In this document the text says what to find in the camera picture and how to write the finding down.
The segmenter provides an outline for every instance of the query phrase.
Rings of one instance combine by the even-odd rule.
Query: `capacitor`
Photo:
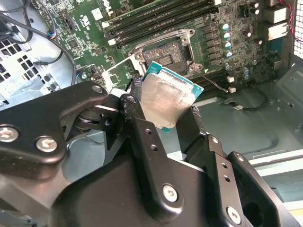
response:
[[[228,41],[224,42],[224,47],[225,48],[230,48],[231,46],[232,46],[232,44],[230,42],[228,42]]]
[[[262,39],[255,38],[255,39],[254,39],[254,43],[256,43],[256,44],[258,44],[258,45],[262,45],[262,44],[263,44],[263,40],[262,40]]]
[[[249,73],[250,73],[249,69],[246,67],[242,71],[243,71],[244,75],[249,75]]]
[[[248,38],[251,37],[251,32],[249,32],[249,31],[244,31],[244,32],[242,32],[242,34]]]
[[[258,15],[260,13],[260,10],[259,9],[251,9],[250,12],[252,14]]]
[[[223,38],[227,39],[229,37],[231,37],[231,34],[229,32],[224,32],[223,33]]]
[[[231,51],[226,51],[225,53],[224,53],[224,55],[226,56],[226,57],[232,57],[232,52]]]
[[[232,67],[228,64],[228,63],[225,63],[225,69],[227,70],[227,71],[229,71],[229,70],[231,70],[232,69]]]
[[[254,9],[258,8],[259,6],[260,6],[260,3],[258,3],[258,2],[253,1],[250,3],[250,7],[254,8]]]
[[[229,25],[228,24],[223,24],[222,29],[227,31],[229,29]]]

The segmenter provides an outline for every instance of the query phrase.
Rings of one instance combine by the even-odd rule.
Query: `black cable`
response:
[[[243,107],[242,105],[238,104],[235,100],[231,100],[228,104],[234,106],[234,107],[237,107],[237,106],[240,106],[241,108],[239,108],[240,110],[243,110],[243,111],[257,111],[257,110],[260,110],[261,108],[263,108],[267,103],[268,103],[268,97],[267,95],[262,91],[260,90],[259,88],[257,87],[254,87],[254,89],[256,91],[258,91],[258,93],[264,97],[264,101],[262,102],[262,104],[260,104],[259,106],[257,107]]]
[[[24,0],[22,9],[23,9],[23,16],[24,16],[25,24],[29,27],[32,27],[31,24],[30,24],[29,18],[28,18],[28,14],[27,14],[27,8],[28,8],[29,4],[30,4],[29,0]],[[17,44],[26,44],[29,41],[31,41],[32,38],[33,38],[33,32],[27,31],[27,39],[25,41],[19,41],[19,40],[16,40],[14,38],[10,38],[10,40],[17,43]]]
[[[23,6],[9,10],[0,10],[0,13],[14,13],[14,12],[18,12],[21,9],[23,9]]]
[[[70,64],[73,66],[71,85],[74,85],[76,83],[76,77],[77,77],[77,66],[76,66],[76,63],[75,63],[73,57],[59,43],[55,42],[52,39],[49,39],[49,37],[45,33],[40,32],[39,30],[34,29],[32,27],[26,26],[26,25],[24,25],[24,24],[22,24],[22,23],[20,23],[20,22],[18,22],[16,20],[14,20],[14,19],[12,19],[12,18],[10,18],[10,17],[8,17],[8,16],[6,16],[4,14],[0,14],[0,18],[2,18],[5,21],[8,21],[8,22],[10,22],[12,24],[15,24],[15,25],[17,25],[19,27],[22,27],[22,28],[24,28],[24,29],[26,29],[28,31],[36,33],[37,35],[42,36],[43,38],[45,38],[45,39],[49,40],[51,43],[53,43],[56,47],[58,47],[65,54],[66,58],[68,59],[68,61],[70,62]]]
[[[43,7],[43,9],[45,10],[46,14],[48,15],[48,17],[50,18],[52,25],[53,25],[53,32],[56,33],[56,23],[55,20],[52,16],[52,14],[50,13],[50,11],[48,10],[48,8],[46,7],[46,5],[41,1],[41,0],[37,0]]]
[[[34,65],[50,65],[50,64],[53,64],[53,63],[59,61],[59,59],[62,58],[62,56],[63,56],[63,51],[61,51],[60,54],[59,54],[59,56],[55,60],[53,60],[51,62],[47,62],[47,61],[35,61],[35,62],[33,62],[33,64]]]

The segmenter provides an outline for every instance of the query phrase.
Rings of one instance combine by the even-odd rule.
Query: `bolt head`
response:
[[[213,137],[213,136],[212,136],[212,140],[213,140],[213,142],[215,142],[215,143],[219,143],[219,140],[218,140],[216,137]]]
[[[42,137],[37,140],[36,147],[43,152],[52,152],[57,149],[57,142],[51,137]]]
[[[238,160],[240,160],[241,162],[244,162],[244,158],[241,155],[236,154],[236,156],[237,156]]]
[[[227,207],[226,209],[228,216],[230,219],[237,225],[241,224],[240,214],[232,207]]]
[[[177,191],[170,185],[163,186],[163,195],[170,202],[175,202],[178,199]]]
[[[19,132],[11,127],[0,127],[0,142],[12,142],[19,136]]]

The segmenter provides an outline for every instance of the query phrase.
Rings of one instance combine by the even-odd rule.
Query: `ram slot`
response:
[[[124,37],[124,36],[130,35],[130,34],[133,34],[134,32],[136,32],[138,30],[138,28],[140,30],[143,30],[149,26],[153,26],[158,23],[161,23],[163,20],[167,20],[172,17],[177,17],[180,13],[186,14],[190,11],[194,11],[196,8],[202,8],[205,6],[212,5],[212,4],[213,4],[212,2],[205,1],[205,0],[194,0],[189,3],[183,4],[180,7],[177,7],[177,8],[168,10],[162,14],[159,14],[156,17],[150,18],[145,21],[139,21],[136,24],[134,24],[128,28],[121,29],[116,32],[111,31],[110,33],[107,34],[107,37],[109,37],[109,38],[115,38],[118,36]]]
[[[163,13],[168,9],[178,7],[182,5],[185,2],[189,2],[191,0],[169,0],[168,2],[164,2],[158,6],[155,6],[153,8],[146,9],[143,12],[137,13],[131,17],[127,17],[125,19],[121,19],[120,17],[115,18],[113,21],[111,21],[111,29],[122,29],[128,26],[131,26],[138,21],[146,20],[150,17],[153,17],[155,15],[158,15],[159,13]]]
[[[225,70],[207,74],[205,76],[225,89],[227,89],[229,86],[229,83],[226,79],[227,74],[226,74]],[[191,79],[191,81],[204,88],[204,91],[203,91],[204,95],[210,94],[214,91],[215,92],[218,91],[218,88],[214,84],[212,84],[208,80],[204,79],[203,77],[197,77],[197,78]]]
[[[209,14],[209,13],[215,13],[215,12],[217,12],[217,8],[211,7],[211,8],[206,8],[206,9],[205,8],[196,9],[195,11],[188,12],[188,13],[182,13],[177,17],[173,17],[171,19],[164,20],[159,24],[151,26],[151,27],[145,29],[144,31],[138,31],[134,35],[130,35],[130,36],[123,37],[123,38],[118,37],[117,39],[115,39],[115,44],[118,47],[121,47],[123,45],[127,45],[129,43],[138,41],[147,36],[153,35],[157,32],[161,32],[166,29],[173,28],[174,26],[179,25],[181,23],[185,23],[192,19],[201,17],[201,16]]]

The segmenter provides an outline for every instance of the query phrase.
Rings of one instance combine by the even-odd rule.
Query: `wire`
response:
[[[23,6],[20,6],[18,8],[14,8],[14,9],[9,9],[9,10],[0,10],[0,13],[15,13],[21,9],[23,9]]]
[[[215,83],[214,81],[212,81],[211,79],[207,78],[206,76],[202,75],[201,73],[198,73],[201,77],[203,77],[204,79],[206,79],[207,81],[211,82],[213,85],[216,86],[216,88],[218,88],[221,91],[224,91],[225,93],[228,93],[228,90],[226,90],[225,88],[219,86],[217,83]]]
[[[298,42],[303,42],[303,40],[300,39],[299,37],[296,37],[295,33],[294,33],[294,27],[292,25],[293,18],[294,18],[294,10],[293,10],[292,6],[289,3],[286,3],[284,0],[278,0],[278,1],[280,3],[282,3],[283,5],[286,5],[289,8],[289,20],[288,20],[288,24],[289,24],[290,33],[294,37],[294,40],[298,41]]]
[[[35,61],[35,62],[33,62],[33,64],[34,65],[50,65],[50,64],[53,64],[53,63],[59,61],[59,59],[62,58],[62,56],[63,56],[63,51],[61,51],[60,54],[59,54],[59,56],[55,60],[53,60],[51,62],[47,62],[47,61]]]
[[[76,66],[76,63],[73,59],[73,57],[67,52],[66,49],[64,49],[59,43],[55,42],[54,40],[52,39],[49,39],[48,35],[43,33],[43,32],[40,32],[39,30],[35,29],[35,28],[32,28],[32,27],[29,27],[29,26],[26,26],[4,14],[0,14],[0,18],[2,18],[3,20],[5,21],[8,21],[12,24],[15,24],[19,27],[22,27],[28,31],[31,31],[33,33],[36,33],[37,35],[40,35],[42,36],[43,38],[49,40],[51,43],[53,43],[56,47],[58,47],[66,56],[66,58],[68,59],[68,61],[70,62],[70,64],[72,65],[73,67],[73,71],[72,71],[72,79],[71,79],[71,85],[74,85],[76,83],[76,76],[77,76],[77,66]]]
[[[257,107],[244,107],[240,104],[238,104],[235,100],[231,100],[228,104],[234,106],[235,109],[237,110],[243,110],[243,111],[257,111],[257,110],[260,110],[261,108],[263,108],[267,103],[268,103],[268,97],[267,95],[261,91],[259,88],[257,87],[254,87],[254,89],[256,91],[258,91],[258,93],[264,97],[264,101]]]
[[[27,7],[29,6],[29,4],[30,4],[29,0],[24,0],[22,9],[23,9],[23,16],[24,16],[25,24],[29,27],[32,27],[31,23],[29,21],[29,18],[28,18],[28,14],[27,14]],[[33,38],[33,32],[27,31],[27,39],[25,41],[19,41],[19,40],[16,40],[14,38],[10,38],[10,40],[17,43],[17,44],[26,44],[29,41],[31,41],[32,38]]]
[[[50,11],[48,10],[48,8],[46,7],[46,5],[42,2],[42,0],[37,0],[41,5],[42,8],[45,10],[46,14],[48,15],[48,17],[50,18],[53,28],[51,32],[47,32],[47,35],[51,38],[54,39],[56,37],[56,23],[55,20],[52,16],[52,14],[50,13]]]

